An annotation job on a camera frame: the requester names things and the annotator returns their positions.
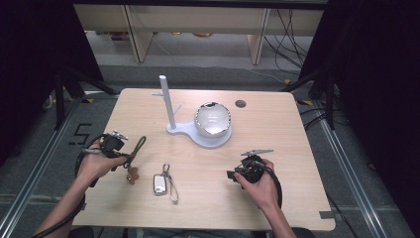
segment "gray floor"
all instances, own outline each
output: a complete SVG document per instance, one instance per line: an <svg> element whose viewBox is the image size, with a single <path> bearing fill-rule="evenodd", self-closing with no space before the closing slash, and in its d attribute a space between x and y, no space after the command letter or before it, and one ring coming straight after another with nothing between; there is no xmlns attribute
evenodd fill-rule
<svg viewBox="0 0 420 238"><path fill-rule="evenodd" d="M274 53L267 44L263 46L260 64L252 65L246 36L215 34L208 38L198 38L186 33L179 36L158 33L154 36L145 62L140 64L134 62L129 42L111 41L107 35L98 36L93 32L88 32L86 37L91 43L106 82L116 89L154 87L157 85L155 79L158 79L160 73L170 75L168 79L174 81L170 86L174 88L277 91L284 86L286 79L294 81L297 78L294 74L277 69ZM273 36L268 39L276 45ZM298 38L297 42L302 48L308 49L311 38ZM296 60L292 53L284 52ZM285 70L298 70L284 59L279 59L277 64ZM296 89L295 98L308 99L309 88L310 83ZM30 236L53 207L52 200L41 195L60 197L71 183L74 158L78 154L78 146L72 144L80 142L79 137L73 136L77 125L92 123L92 126L86 127L85 130L91 135L102 133L116 100L115 98L95 99L92 103L81 103L78 106L77 116L69 123L58 150L35 189L33 199L16 224L12 237ZM301 112L313 108L311 105L298 106ZM307 123L316 116L316 111L306 113L302 115L302 123ZM48 110L37 120L32 131L28 132L27 139L21 143L21 154L10 158L0 169L2 215L13 201L13 195L18 194L24 185L53 133L54 109ZM343 113L336 113L335 120L338 121L337 136L357 171L358 178L388 237L414 237L380 178L375 171L368 168L368 157L351 126L347 125ZM372 237L322 125L315 124L307 131L307 136L326 191L338 204L358 236ZM315 232L316 237L354 237L343 217L337 215L336 221L335 230ZM121 237L121 234L121 228L105 228L101 237Z"/></svg>

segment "white key fob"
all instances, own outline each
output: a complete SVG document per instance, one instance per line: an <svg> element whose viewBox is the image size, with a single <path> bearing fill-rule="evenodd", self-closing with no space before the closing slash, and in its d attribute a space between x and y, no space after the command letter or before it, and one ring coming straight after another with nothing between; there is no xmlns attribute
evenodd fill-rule
<svg viewBox="0 0 420 238"><path fill-rule="evenodd" d="M164 195L166 194L166 179L163 175L154 176L154 192L155 195Z"/></svg>

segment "hand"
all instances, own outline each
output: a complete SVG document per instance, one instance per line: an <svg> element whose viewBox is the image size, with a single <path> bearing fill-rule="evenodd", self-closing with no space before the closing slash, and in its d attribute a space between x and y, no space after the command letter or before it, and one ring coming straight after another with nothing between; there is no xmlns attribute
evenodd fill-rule
<svg viewBox="0 0 420 238"><path fill-rule="evenodd" d="M265 165L274 171L274 164L266 159L262 159ZM256 206L262 211L273 209L277 205L277 188L271 176L264 172L262 178L256 183L248 182L243 176L235 173L238 183L247 191Z"/></svg>
<svg viewBox="0 0 420 238"><path fill-rule="evenodd" d="M96 141L90 148L99 148L100 142ZM83 161L81 162L78 177L86 178L90 181L94 181L101 177L104 177L108 172L117 166L123 165L127 161L125 157L119 158L107 158L102 153L99 154L86 154Z"/></svg>

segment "metallic bowl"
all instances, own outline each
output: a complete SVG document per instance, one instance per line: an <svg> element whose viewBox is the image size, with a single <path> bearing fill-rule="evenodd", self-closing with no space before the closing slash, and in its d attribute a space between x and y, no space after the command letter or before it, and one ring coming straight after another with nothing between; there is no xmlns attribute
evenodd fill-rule
<svg viewBox="0 0 420 238"><path fill-rule="evenodd" d="M222 104L207 102L198 108L194 122L195 128L201 136L222 137L231 126L231 113Z"/></svg>

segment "wooden table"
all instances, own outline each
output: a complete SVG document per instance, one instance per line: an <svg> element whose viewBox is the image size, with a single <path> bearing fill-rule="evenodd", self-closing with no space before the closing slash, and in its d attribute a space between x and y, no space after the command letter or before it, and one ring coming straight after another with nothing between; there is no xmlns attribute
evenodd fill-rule
<svg viewBox="0 0 420 238"><path fill-rule="evenodd" d="M139 168L135 185L126 183L119 168L86 192L86 207L74 225L144 228L269 230L263 213L226 171L240 164L240 154L273 149L262 158L274 162L283 190L282 209L291 226L332 230L334 219L293 96L285 92L170 90L177 122L193 119L205 102L225 105L232 115L233 134L221 148L198 147L184 135L170 135L159 89L125 89L105 132L115 129L129 137L122 152L130 153L141 136L148 139L132 165ZM244 100L244 108L236 106ZM179 192L174 205L169 194L155 196L153 177L164 163Z"/></svg>

